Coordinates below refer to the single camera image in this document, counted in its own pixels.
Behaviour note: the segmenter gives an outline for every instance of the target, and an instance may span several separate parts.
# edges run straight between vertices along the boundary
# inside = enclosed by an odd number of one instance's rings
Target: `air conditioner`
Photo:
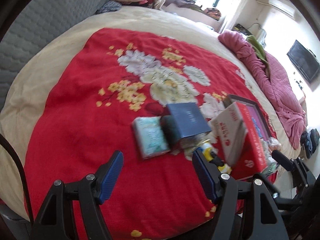
[[[294,15],[295,15],[295,9],[290,7],[289,5],[286,5],[285,3],[279,1],[279,0],[269,0],[269,4],[281,11],[283,11],[284,13],[288,14],[289,16],[291,16],[294,19]]]

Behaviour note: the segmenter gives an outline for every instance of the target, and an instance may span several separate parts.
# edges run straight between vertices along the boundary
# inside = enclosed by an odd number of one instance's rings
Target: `blue box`
[[[171,150],[197,146],[211,132],[196,103],[167,104],[160,124]]]

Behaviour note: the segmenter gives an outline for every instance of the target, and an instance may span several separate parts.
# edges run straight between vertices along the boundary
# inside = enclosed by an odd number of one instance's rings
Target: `pink blanket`
[[[294,149],[300,146],[300,136],[306,127],[306,114],[292,91],[288,75],[275,57],[266,52],[270,79],[265,65],[258,59],[252,46],[241,34],[225,30],[218,37],[249,69],[257,84],[273,105]]]

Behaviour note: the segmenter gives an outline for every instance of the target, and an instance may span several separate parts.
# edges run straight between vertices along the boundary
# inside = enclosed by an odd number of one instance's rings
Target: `light green tissue package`
[[[143,159],[170,151],[160,126],[160,117],[137,117],[132,122],[136,140]]]

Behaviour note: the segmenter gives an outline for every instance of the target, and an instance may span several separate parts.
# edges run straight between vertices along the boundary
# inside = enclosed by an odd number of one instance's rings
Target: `green cloth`
[[[249,35],[247,37],[247,42],[249,42],[252,45],[252,48],[254,49],[257,57],[268,68],[269,64],[268,64],[268,61],[267,61],[267,58],[266,58],[266,54],[264,52],[264,49],[263,49],[262,45],[256,40],[256,37],[253,36],[253,35]]]

